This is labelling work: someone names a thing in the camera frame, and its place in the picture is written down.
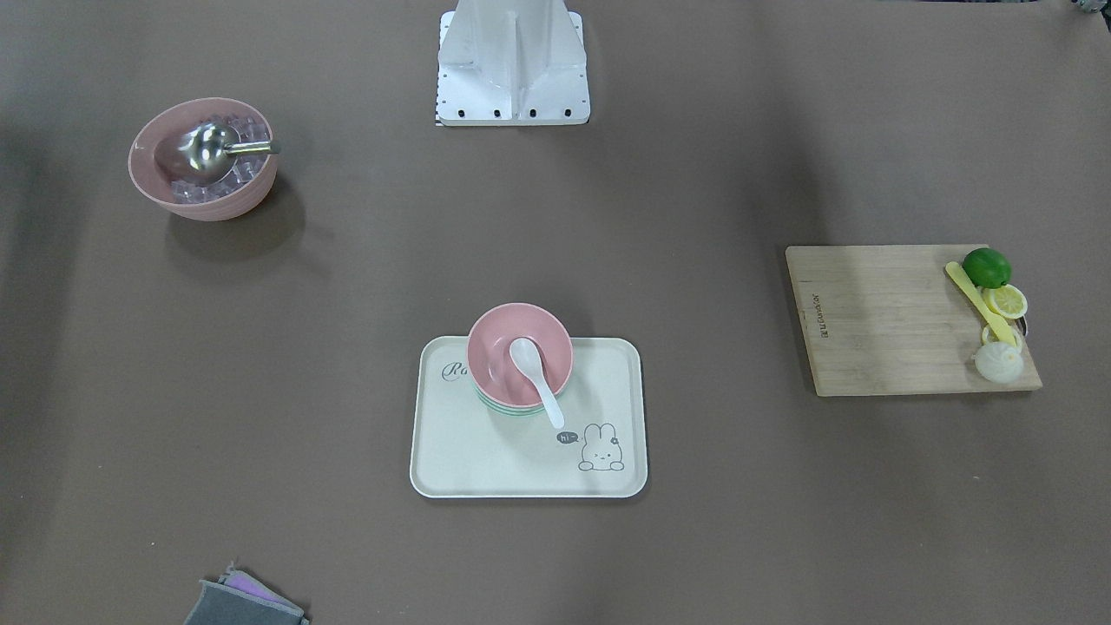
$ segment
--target bamboo cutting board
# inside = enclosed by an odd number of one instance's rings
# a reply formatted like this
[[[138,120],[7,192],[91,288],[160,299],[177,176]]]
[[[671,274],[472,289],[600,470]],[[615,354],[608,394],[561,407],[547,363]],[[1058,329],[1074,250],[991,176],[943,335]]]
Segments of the bamboo cutting board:
[[[1013,384],[988,382],[972,364],[987,324],[945,274],[945,262],[961,261],[978,246],[987,245],[789,246],[787,265],[818,395],[1041,389],[1029,345],[1022,351],[1025,370]]]

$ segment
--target yellow spatula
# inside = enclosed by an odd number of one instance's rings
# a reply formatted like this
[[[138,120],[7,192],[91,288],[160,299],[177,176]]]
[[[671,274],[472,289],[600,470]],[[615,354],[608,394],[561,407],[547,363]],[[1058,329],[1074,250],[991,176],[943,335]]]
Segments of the yellow spatula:
[[[1011,347],[1018,347],[1014,343],[1014,335],[1011,334],[1011,326],[1007,325],[1007,321],[995,315],[994,312],[988,309],[988,304],[983,302],[983,296],[980,295],[980,291],[975,290],[975,284],[969,279],[969,274],[964,272],[964,268],[961,266],[960,262],[951,261],[945,264],[945,273],[953,279],[953,282],[961,289],[972,301],[972,305],[980,311],[980,315],[988,322],[988,326],[991,327],[992,334],[995,339],[1010,345]]]

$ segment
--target lime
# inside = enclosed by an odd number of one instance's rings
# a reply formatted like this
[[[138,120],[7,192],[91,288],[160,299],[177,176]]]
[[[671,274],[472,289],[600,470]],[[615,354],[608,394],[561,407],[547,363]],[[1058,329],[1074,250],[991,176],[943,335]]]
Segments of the lime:
[[[973,249],[961,263],[969,279],[978,286],[998,289],[1011,281],[1011,263],[990,246]]]
[[[994,314],[1004,320],[1018,320],[1027,314],[1027,295],[1013,284],[998,289],[983,289],[983,302]]]

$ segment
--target scoop handle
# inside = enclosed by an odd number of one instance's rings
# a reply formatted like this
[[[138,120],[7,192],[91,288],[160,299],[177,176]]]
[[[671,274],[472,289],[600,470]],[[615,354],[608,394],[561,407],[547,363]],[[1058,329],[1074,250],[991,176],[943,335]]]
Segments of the scoop handle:
[[[969,274],[964,272],[964,268],[961,266],[960,262],[950,261],[945,263],[945,273],[949,273],[949,276],[952,278],[957,286],[961,289],[964,296],[969,298],[969,300],[972,301],[972,305],[975,305],[975,309],[980,311],[980,316],[988,322],[988,325],[991,327],[991,332],[995,335],[995,339],[1010,345],[1011,347],[1018,347],[1014,342],[1014,335],[1011,334],[1011,327],[1007,325],[1007,322],[1004,322],[1002,317],[995,315],[994,312],[988,309],[988,304],[984,303],[983,296],[978,290],[975,290],[975,284],[972,283],[972,280],[969,278]]]
[[[281,144],[278,141],[248,141],[227,145],[223,151],[229,154],[276,154],[281,151]]]
[[[540,401],[544,405],[544,412],[548,413],[548,421],[552,423],[552,427],[556,430],[561,430],[563,427],[563,411],[559,407],[559,402],[556,401],[556,396],[552,395],[550,389],[548,389],[548,383],[541,382],[536,385],[537,393],[540,394]]]

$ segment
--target metal bracket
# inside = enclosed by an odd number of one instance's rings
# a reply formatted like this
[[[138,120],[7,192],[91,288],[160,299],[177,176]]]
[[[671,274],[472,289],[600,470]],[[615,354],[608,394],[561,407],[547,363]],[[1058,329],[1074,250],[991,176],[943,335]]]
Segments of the metal bracket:
[[[460,0],[440,18],[442,125],[568,125],[590,118],[582,17],[562,0]]]

